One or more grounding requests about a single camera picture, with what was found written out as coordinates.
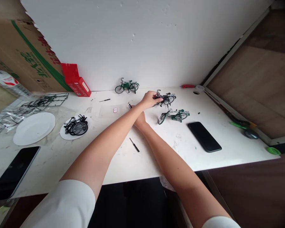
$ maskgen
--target red tool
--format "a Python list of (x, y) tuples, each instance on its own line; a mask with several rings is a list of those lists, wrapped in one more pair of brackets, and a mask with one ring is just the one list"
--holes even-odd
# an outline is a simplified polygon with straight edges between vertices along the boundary
[(186, 85), (182, 85), (183, 89), (184, 88), (194, 88), (195, 85), (189, 85), (189, 84), (186, 84)]

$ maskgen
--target miniature bicycle model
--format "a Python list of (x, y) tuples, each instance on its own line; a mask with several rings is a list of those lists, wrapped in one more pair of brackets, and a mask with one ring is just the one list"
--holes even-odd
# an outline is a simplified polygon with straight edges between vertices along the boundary
[[(175, 115), (170, 115), (171, 112), (177, 112)], [(188, 111), (184, 111), (183, 109), (177, 111), (173, 111), (173, 109), (169, 109), (166, 113), (162, 113), (161, 117), (158, 119), (158, 124), (162, 124), (166, 118), (166, 116), (170, 117), (172, 120), (176, 120), (181, 122), (183, 119), (186, 119), (190, 113)]]
[(163, 98), (163, 101), (159, 102), (159, 103), (156, 103), (155, 105), (159, 105), (161, 103), (161, 107), (162, 107), (162, 104), (165, 104), (167, 105), (167, 107), (169, 107), (169, 105), (171, 105), (171, 103), (174, 101), (174, 99), (176, 98), (175, 94), (171, 94), (171, 93), (166, 93), (166, 95), (161, 95), (160, 90), (157, 90), (157, 94), (155, 95), (155, 98), (154, 99), (157, 99), (157, 98)]
[(136, 94), (136, 90), (138, 90), (138, 86), (139, 84), (137, 82), (132, 82), (132, 80), (130, 80), (129, 82), (124, 82), (123, 78), (121, 78), (121, 85), (117, 86), (115, 88), (115, 92), (116, 93), (122, 93), (125, 89), (128, 90), (128, 92), (133, 91)]
[(66, 134), (80, 136), (88, 131), (88, 122), (85, 116), (79, 115), (78, 119), (72, 117), (68, 123), (65, 123)]

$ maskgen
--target computer mouse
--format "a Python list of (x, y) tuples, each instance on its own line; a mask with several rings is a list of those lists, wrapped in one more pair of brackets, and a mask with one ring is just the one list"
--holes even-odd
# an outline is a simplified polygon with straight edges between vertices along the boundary
[(246, 129), (244, 131), (245, 135), (248, 137), (248, 138), (251, 138), (251, 139), (258, 139), (260, 138), (258, 133), (256, 133), (254, 130), (250, 130), (250, 129)]

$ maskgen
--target tape roll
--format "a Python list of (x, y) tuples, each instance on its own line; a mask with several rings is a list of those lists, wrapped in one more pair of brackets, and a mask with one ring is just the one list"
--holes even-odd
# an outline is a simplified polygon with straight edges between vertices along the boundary
[(204, 86), (201, 86), (201, 85), (197, 85), (195, 88), (197, 89), (197, 91), (204, 91), (205, 90)]

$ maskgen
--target hand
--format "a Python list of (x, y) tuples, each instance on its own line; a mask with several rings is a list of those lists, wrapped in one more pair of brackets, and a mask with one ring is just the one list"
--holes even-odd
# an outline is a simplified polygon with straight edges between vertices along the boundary
[(163, 101), (162, 98), (153, 99), (153, 97), (155, 97), (156, 94), (157, 92), (148, 91), (147, 93), (145, 93), (142, 101), (139, 102), (138, 104), (141, 105), (143, 109), (147, 109), (147, 108), (151, 108), (156, 103)]
[(146, 122), (146, 117), (145, 117), (145, 113), (142, 112), (136, 119), (134, 126), (136, 126), (138, 129), (141, 129), (145, 124), (147, 124)]

